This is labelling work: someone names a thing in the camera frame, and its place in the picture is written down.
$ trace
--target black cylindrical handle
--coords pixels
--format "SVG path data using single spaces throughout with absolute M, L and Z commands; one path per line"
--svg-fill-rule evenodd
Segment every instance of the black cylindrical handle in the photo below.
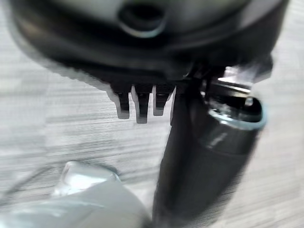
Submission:
M 253 122 L 221 115 L 210 110 L 199 93 L 175 97 L 172 128 L 154 197 L 157 227 L 176 228 L 199 221 L 208 225 L 216 219 L 208 213 L 218 210 L 215 204 L 235 183 L 265 123 L 256 99 L 246 110 L 246 115 L 250 114 Z

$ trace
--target cylindrical grip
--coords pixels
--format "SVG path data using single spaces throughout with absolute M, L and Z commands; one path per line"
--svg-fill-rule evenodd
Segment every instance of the cylindrical grip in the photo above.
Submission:
M 247 121 L 221 116 L 204 104 L 200 94 L 175 98 L 154 197 L 156 227 L 209 225 L 216 220 L 214 213 L 221 210 L 216 207 L 223 206 L 219 200 L 237 181 L 265 122 L 256 99 L 251 108 L 240 111 L 240 119 L 242 114 Z

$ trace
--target floor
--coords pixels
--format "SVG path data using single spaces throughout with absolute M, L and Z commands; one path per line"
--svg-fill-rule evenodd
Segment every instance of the floor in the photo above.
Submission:
M 162 117 L 154 117 L 150 108 L 148 123 L 136 124 L 130 102 L 131 118 L 117 119 L 99 82 L 45 60 L 42 65 L 53 65 L 52 72 L 27 57 L 15 44 L 18 37 L 9 33 L 3 9 L 0 210 L 47 198 L 71 160 L 115 167 L 124 184 L 150 207 L 171 105 Z M 267 105 L 268 125 L 240 187 L 213 228 L 304 225 L 303 11 L 303 0 L 291 1 L 274 50 L 273 75 L 255 86 Z

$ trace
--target circular hole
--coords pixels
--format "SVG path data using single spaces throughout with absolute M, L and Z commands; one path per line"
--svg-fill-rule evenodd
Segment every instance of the circular hole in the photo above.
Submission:
M 118 18 L 125 31 L 151 32 L 161 31 L 164 12 L 157 6 L 151 4 L 129 4 L 125 5 L 119 12 Z

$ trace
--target striped gray floor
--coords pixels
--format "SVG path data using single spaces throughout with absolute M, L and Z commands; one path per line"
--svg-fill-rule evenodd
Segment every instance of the striped gray floor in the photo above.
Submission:
M 0 209 L 48 197 L 70 160 L 115 167 L 150 207 L 170 105 L 163 117 L 153 117 L 150 108 L 146 125 L 136 124 L 132 102 L 131 118 L 117 119 L 98 82 L 60 67 L 51 72 L 24 55 L 0 12 Z M 293 0 L 274 51 L 273 76 L 255 87 L 268 106 L 267 128 L 215 228 L 304 226 L 303 40 L 304 1 Z

